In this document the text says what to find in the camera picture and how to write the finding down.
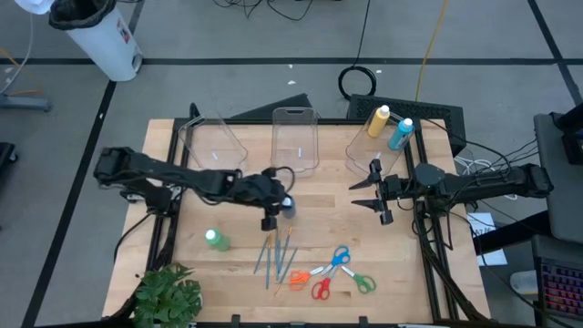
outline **orange scissors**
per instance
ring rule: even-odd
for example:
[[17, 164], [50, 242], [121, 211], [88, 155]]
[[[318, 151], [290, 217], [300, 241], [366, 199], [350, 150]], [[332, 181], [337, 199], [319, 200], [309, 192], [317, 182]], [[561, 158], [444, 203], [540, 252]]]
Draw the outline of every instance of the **orange scissors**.
[[292, 291], [300, 291], [308, 284], [308, 280], [313, 275], [316, 275], [324, 270], [324, 267], [318, 267], [310, 272], [292, 271], [290, 275], [290, 289]]

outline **green scissors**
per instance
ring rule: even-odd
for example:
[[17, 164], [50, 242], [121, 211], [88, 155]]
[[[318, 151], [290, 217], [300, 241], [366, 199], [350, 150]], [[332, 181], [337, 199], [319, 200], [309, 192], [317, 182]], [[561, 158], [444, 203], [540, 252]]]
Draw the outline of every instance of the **green scissors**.
[[356, 285], [358, 285], [358, 292], [369, 293], [376, 289], [376, 282], [374, 282], [373, 278], [356, 274], [343, 265], [341, 267], [343, 268], [344, 272], [348, 273], [348, 275], [353, 277], [353, 279], [356, 281]]

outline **bottle cap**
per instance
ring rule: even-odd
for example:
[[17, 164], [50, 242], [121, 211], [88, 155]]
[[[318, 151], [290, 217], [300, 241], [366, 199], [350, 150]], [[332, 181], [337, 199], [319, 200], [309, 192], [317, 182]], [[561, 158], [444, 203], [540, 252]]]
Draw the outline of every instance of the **bottle cap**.
[[210, 229], [207, 231], [207, 233], [204, 235], [204, 237], [207, 240], [212, 241], [217, 237], [217, 232], [215, 232], [213, 229]]

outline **floor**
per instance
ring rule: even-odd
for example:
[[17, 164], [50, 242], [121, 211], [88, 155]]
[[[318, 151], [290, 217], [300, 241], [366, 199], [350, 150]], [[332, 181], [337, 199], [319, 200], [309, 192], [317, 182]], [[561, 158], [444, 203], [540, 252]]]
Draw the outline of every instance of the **floor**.
[[[288, 15], [300, 15], [307, 4], [273, 3]], [[35, 16], [33, 59], [11, 90], [41, 87], [54, 109], [0, 111], [0, 140], [15, 143], [20, 155], [0, 190], [4, 327], [22, 324], [54, 234], [69, 219], [40, 311], [26, 321], [46, 325], [100, 318], [127, 205], [116, 192], [97, 188], [90, 174], [95, 149], [140, 149], [149, 119], [185, 117], [192, 101], [202, 112], [214, 109], [229, 117], [306, 93], [323, 117], [346, 114], [348, 102], [336, 79], [356, 55], [365, 1], [314, 0], [301, 22], [276, 15], [266, 3], [250, 19], [241, 7], [220, 8], [210, 0], [144, 0], [118, 7], [135, 27], [147, 59], [134, 80], [109, 82], [65, 33], [47, 24], [46, 15]], [[414, 99], [419, 64], [440, 7], [433, 0], [372, 0], [362, 58], [376, 72], [377, 96]], [[504, 153], [518, 149], [534, 138], [533, 115], [564, 112], [581, 99], [582, 10], [578, 0], [451, 0], [431, 54], [438, 59], [425, 70], [420, 100], [463, 107], [469, 140]], [[0, 30], [10, 31], [0, 34], [0, 47], [22, 58], [27, 13], [3, 2]], [[0, 59], [0, 81], [12, 74], [8, 64]], [[368, 82], [351, 74], [346, 88], [365, 93]], [[469, 149], [476, 158], [496, 159]], [[467, 150], [463, 155], [472, 156]], [[490, 203], [517, 218], [546, 206], [524, 199]], [[496, 222], [510, 222], [493, 215]], [[529, 253], [528, 244], [507, 249], [509, 264], [495, 271], [507, 278], [532, 269]], [[487, 271], [483, 278], [494, 318], [534, 322], [532, 311]], [[38, 296], [33, 300], [42, 301]]]

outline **scissors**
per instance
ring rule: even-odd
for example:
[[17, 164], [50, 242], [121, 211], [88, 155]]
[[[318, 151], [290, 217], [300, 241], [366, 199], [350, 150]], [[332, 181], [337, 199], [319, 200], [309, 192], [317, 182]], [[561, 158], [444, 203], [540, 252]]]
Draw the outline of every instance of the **scissors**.
[[338, 267], [334, 267], [334, 269], [332, 269], [328, 277], [324, 278], [324, 280], [322, 280], [321, 282], [317, 282], [315, 285], [313, 285], [312, 298], [314, 300], [328, 300], [328, 297], [330, 297], [330, 281], [334, 277], [334, 274], [336, 273], [337, 269]]
[[313, 275], [316, 275], [324, 270], [324, 267], [318, 267], [310, 272], [293, 271], [290, 275], [290, 289], [293, 291], [300, 291], [308, 284], [308, 280]]
[[371, 278], [370, 276], [362, 276], [360, 274], [356, 274], [343, 265], [341, 267], [343, 268], [344, 272], [348, 273], [348, 275], [353, 277], [353, 279], [356, 281], [356, 285], [358, 286], [358, 292], [369, 293], [376, 289], [376, 282], [374, 282], [374, 279]]
[[326, 274], [331, 268], [338, 264], [346, 264], [350, 261], [350, 253], [348, 252], [347, 246], [338, 246], [334, 250], [334, 256], [332, 257], [332, 262], [322, 271], [322, 274]]

